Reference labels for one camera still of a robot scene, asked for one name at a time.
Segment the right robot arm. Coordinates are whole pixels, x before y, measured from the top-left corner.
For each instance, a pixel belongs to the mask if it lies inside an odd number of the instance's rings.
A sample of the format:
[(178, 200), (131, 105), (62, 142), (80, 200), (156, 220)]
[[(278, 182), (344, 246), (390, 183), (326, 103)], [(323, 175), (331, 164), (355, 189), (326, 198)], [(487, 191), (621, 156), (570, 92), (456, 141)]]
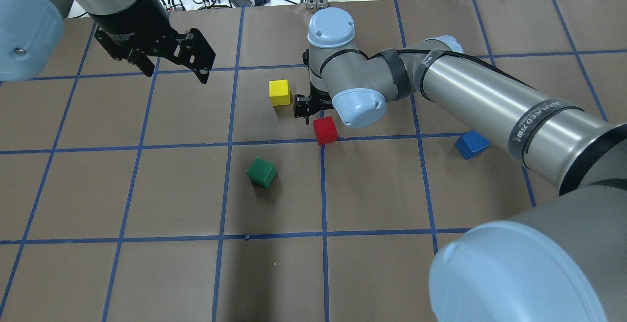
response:
[(367, 58), (341, 8), (309, 21), (311, 96), (295, 117), (327, 108), (351, 128), (380, 120), (387, 103), (419, 93), (558, 188), (558, 197), (480, 224), (435, 255), (431, 309), (439, 322), (626, 320), (626, 125), (551, 98), (432, 37)]

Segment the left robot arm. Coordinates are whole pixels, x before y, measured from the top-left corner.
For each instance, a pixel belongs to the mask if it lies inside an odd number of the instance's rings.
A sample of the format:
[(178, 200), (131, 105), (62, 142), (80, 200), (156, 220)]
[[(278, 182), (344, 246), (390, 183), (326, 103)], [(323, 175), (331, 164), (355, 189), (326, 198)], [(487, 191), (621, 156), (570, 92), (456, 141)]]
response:
[(96, 40), (109, 56), (146, 76), (151, 57), (192, 70), (201, 83), (217, 54), (199, 29), (177, 32), (160, 0), (0, 0), (0, 76), (23, 81), (38, 76), (64, 34), (64, 20), (78, 3), (96, 23)]

